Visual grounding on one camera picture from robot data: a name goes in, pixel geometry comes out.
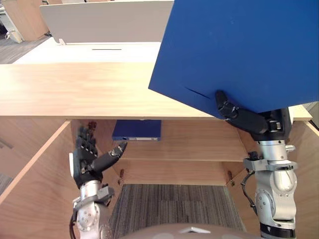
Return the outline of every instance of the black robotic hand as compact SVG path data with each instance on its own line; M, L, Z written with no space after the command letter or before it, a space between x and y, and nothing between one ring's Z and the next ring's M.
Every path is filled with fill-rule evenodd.
M88 127L79 127L75 139L73 152L73 178L78 188L91 180L102 182L102 172L113 166L123 155L127 142L122 141L111 151L98 157L94 131L95 122L90 122Z

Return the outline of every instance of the cable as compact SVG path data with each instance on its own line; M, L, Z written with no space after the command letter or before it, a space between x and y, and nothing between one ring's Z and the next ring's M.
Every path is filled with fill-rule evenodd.
M74 234L74 230L73 230L73 215L71 216L71 219L70 219L70 224L69 224L69 232L70 232L70 238L71 239L76 239L75 237L75 234Z
M243 190L243 193L245 195L245 197L248 199L249 203L250 203L250 207L254 210L255 214L257 215L257 209L256 209L256 205L254 203L254 201L248 196L247 192L246 192L246 183L247 180L250 178L250 176L254 175L255 171L251 171L248 172L248 174L246 175L246 177L243 179L243 181L241 182L241 188Z

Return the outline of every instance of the white desk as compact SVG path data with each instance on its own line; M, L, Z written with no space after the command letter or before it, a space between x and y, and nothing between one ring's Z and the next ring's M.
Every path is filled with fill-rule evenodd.
M159 49L160 42L61 45L51 37L15 61L14 64L155 62Z

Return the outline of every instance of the floor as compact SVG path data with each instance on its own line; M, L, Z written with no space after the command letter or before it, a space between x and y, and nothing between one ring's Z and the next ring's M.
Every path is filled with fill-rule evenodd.
M110 220L114 239L164 223L214 224L245 230L227 187L123 186Z
M15 43L11 39L6 40L4 35L0 35L0 64L11 64L21 56L28 53L34 47L48 39L48 36L43 36L37 41L24 41L20 44Z
M11 183L12 178L0 173L0 195Z

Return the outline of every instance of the blue panel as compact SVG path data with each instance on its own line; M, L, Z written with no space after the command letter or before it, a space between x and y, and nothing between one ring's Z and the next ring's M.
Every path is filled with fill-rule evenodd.
M149 88L220 117L319 100L318 0L175 0Z
M119 119L112 134L113 140L160 140L161 120Z

